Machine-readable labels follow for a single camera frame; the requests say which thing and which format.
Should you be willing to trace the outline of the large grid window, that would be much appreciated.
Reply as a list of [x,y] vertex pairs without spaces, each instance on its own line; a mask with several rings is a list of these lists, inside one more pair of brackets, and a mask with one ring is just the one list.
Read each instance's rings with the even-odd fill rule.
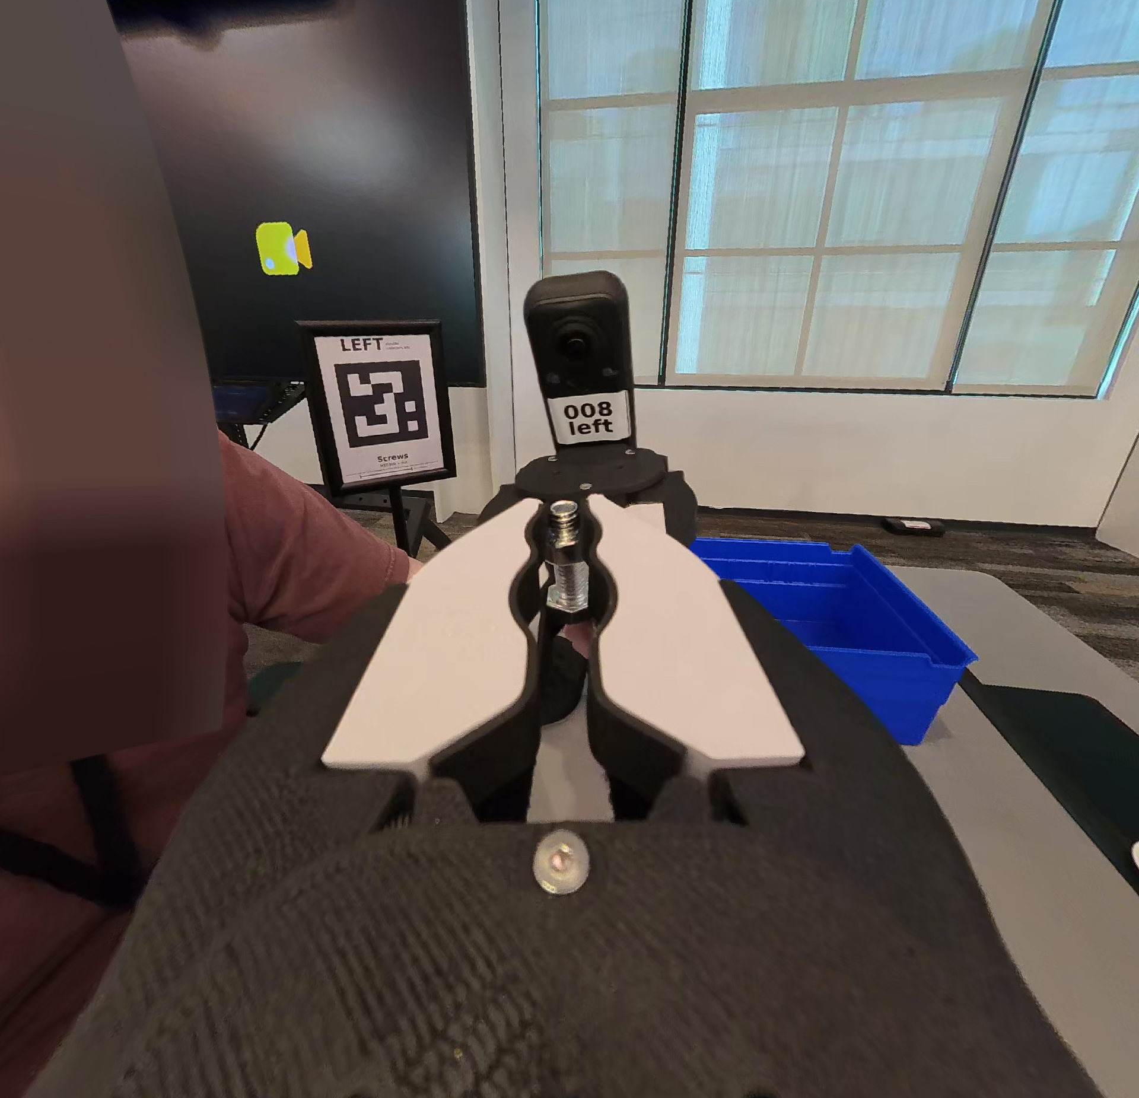
[[1099,398],[1137,0],[535,0],[540,262],[649,388]]

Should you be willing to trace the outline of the black sign stand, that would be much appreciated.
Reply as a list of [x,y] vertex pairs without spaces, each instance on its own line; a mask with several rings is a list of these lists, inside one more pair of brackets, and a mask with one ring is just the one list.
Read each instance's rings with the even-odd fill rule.
[[[217,425],[217,430],[232,444],[255,451],[259,441],[270,430],[271,423],[281,421],[291,408],[306,402],[306,382],[302,379],[249,379],[249,376],[213,376],[213,382],[267,382],[270,384],[270,406],[259,425]],[[432,550],[448,546],[447,532],[432,520],[432,496],[426,491],[367,491],[367,493],[340,493],[334,496],[322,482],[322,473],[317,473],[317,482],[309,484],[320,497],[326,497],[334,509],[344,512],[386,512],[395,533],[395,544],[406,550],[413,559],[420,552],[420,544],[429,542]]]

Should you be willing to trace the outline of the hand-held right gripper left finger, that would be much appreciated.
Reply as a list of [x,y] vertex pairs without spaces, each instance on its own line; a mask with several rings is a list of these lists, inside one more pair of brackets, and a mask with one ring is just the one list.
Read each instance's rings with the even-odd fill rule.
[[334,775],[450,780],[479,822],[526,822],[538,755],[535,529],[520,497],[375,597],[326,646]]

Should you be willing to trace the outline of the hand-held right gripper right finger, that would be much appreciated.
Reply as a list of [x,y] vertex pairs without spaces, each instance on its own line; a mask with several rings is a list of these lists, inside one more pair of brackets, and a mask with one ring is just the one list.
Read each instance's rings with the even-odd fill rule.
[[586,501],[589,648],[586,742],[616,793],[616,816],[647,813],[686,777],[783,769],[804,746],[715,571],[662,519]]

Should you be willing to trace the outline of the silver hex bolt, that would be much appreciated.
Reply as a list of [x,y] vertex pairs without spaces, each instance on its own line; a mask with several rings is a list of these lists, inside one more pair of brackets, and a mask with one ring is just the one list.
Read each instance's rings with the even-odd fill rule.
[[[549,502],[549,532],[552,525],[574,525],[580,529],[580,505],[568,497],[559,497]],[[549,591],[545,609],[559,610],[563,615],[577,615],[589,606],[589,568],[586,562],[572,568],[549,568]]]

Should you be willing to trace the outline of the black framed marker sign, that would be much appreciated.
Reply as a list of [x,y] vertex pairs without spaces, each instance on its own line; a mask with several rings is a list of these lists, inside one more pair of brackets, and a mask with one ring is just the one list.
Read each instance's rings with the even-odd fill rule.
[[334,497],[457,476],[438,320],[297,320]]

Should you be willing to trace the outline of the blue plastic parts bin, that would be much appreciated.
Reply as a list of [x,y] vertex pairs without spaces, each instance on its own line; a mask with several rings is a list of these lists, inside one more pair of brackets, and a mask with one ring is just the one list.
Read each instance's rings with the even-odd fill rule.
[[924,742],[978,653],[871,552],[701,537],[689,546],[835,673],[897,743]]

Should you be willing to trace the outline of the large black screen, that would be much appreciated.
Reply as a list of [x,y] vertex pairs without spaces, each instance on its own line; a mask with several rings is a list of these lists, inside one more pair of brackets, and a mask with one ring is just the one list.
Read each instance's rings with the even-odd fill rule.
[[300,320],[438,320],[484,384],[467,0],[104,0],[211,379],[302,379]]

